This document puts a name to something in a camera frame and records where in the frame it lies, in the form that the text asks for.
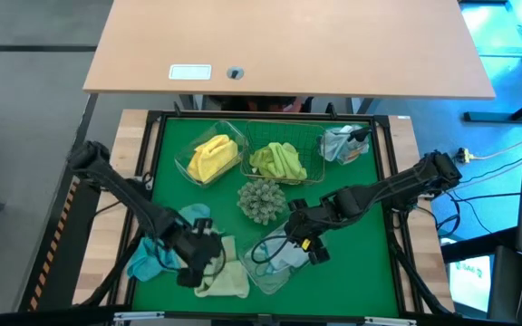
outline clear plastic tray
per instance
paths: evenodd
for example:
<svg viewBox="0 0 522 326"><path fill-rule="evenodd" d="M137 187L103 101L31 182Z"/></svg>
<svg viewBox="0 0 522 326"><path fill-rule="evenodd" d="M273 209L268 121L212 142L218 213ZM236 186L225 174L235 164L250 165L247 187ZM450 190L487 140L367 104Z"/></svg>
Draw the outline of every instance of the clear plastic tray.
<svg viewBox="0 0 522 326"><path fill-rule="evenodd" d="M257 264L252 260L251 254L254 246L266 237L282 234L284 232L284 226L285 223L283 223L276 230L264 236L263 238L255 240L252 239L248 241L246 245L244 245L246 249L237 253L239 260L241 261L243 266L245 266L245 269L249 274L251 280L253 280L253 283L255 283L255 285L258 286L259 289L261 289L261 291L263 291L263 293L265 294L273 294L277 292L282 286L284 286L287 283L287 281L289 281L289 279L291 279L291 277L293 277L293 275L295 275L304 266L306 266L307 263L309 263L309 259L307 259L305 260L305 263L303 263L299 267L287 266L286 268L277 271L275 270L271 262ZM283 238L270 241L278 241L279 243L282 243L286 240ZM255 258L257 261L262 261L267 257L266 254L260 253L260 250L261 249L257 249L255 253Z"/></svg>
<svg viewBox="0 0 522 326"><path fill-rule="evenodd" d="M228 161L227 164L225 164L225 166L220 168L213 176L209 177L204 182L196 180L189 174L189 172L187 171L187 167L189 166L190 161L195 155L195 149L199 145L206 143L216 135L228 135L229 139L235 141L237 144L237 155L235 156L235 158ZM237 128L235 128L235 126L233 126L227 121L221 120L215 123L211 128L207 129L207 131L203 132L200 136L191 141L179 153L177 153L174 157L174 161L180 173L188 181L200 187L208 187L213 182L218 180L218 178L222 176L225 172L229 171L232 167L234 167L237 163L241 161L241 159L243 158L244 147L245 136L243 136L243 134Z"/></svg>

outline light green towel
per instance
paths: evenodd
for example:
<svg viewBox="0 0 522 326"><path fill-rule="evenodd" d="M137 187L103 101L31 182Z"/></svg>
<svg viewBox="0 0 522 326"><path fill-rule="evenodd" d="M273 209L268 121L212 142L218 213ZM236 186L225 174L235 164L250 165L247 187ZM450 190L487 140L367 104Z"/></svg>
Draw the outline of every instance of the light green towel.
<svg viewBox="0 0 522 326"><path fill-rule="evenodd" d="M290 143L269 143L258 149L249 159L253 168L258 168L264 177L286 177L295 180L307 179L307 171L299 162L299 153Z"/></svg>

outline white cable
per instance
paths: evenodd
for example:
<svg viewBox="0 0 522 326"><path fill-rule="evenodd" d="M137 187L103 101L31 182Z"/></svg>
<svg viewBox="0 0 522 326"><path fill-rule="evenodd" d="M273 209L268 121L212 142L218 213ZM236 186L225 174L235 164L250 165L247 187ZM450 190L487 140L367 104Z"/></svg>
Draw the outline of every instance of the white cable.
<svg viewBox="0 0 522 326"><path fill-rule="evenodd" d="M478 181L475 181L475 182L471 182L471 183L469 183L469 184L467 184L467 185L464 185L464 186L462 186L462 187L458 187L458 188L456 188L456 189L451 189L451 190L449 190L449 191L447 191L447 192L449 193L449 192L451 192L451 191L461 190L462 188L469 187L469 186L473 186L473 185L479 184L479 183L481 183L481 182L485 182L485 181L487 181L487 180L492 179L493 177L498 177L498 176L500 176L500 175L503 175L503 174L507 173L508 171L512 170L513 168L517 168L517 167L520 167L520 166L522 166L522 161L521 161L521 162L518 162L516 165L514 165L514 166L512 166L512 167L510 167L510 168L508 168L508 169L506 169L506 170L503 170L502 172L497 173L496 175L493 175L493 176L490 176L490 177L487 177L487 178L485 178L485 179L478 180Z"/></svg>
<svg viewBox="0 0 522 326"><path fill-rule="evenodd" d="M494 153L494 154L491 154L491 155L488 155L488 156L485 156L485 157L478 157L478 156L474 156L473 155L473 158L472 159L489 159L489 158L494 158L496 156L499 156L503 153L506 153L508 151L510 151L511 149L514 149L515 147L519 146L519 145L522 145L522 141L519 141L517 144L511 146L511 147L508 147L506 149L502 149L500 151L498 151L497 153Z"/></svg>

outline white label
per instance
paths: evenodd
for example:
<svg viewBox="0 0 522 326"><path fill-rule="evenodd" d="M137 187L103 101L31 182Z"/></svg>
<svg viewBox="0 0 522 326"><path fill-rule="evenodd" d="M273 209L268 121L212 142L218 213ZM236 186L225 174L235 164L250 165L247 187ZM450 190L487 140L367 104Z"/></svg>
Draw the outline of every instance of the white label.
<svg viewBox="0 0 522 326"><path fill-rule="evenodd" d="M208 81L213 67L210 64L172 64L169 79L185 81Z"/></svg>

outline metal basket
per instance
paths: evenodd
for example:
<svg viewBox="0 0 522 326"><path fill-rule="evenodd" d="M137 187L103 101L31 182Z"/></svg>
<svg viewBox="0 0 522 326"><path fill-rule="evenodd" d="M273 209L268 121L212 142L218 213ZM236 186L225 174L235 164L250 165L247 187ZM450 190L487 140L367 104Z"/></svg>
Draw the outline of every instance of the metal basket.
<svg viewBox="0 0 522 326"><path fill-rule="evenodd" d="M319 139L324 136L325 130L321 126L255 120L246 125L246 145L243 151L241 172L249 178L271 178L275 182L286 184L313 184L324 180L325 163L324 158L319 155ZM256 174L249 164L251 156L259 149L264 148L271 142L290 143L299 153L301 166L307 172L307 179L298 180L286 177L265 177Z"/></svg>

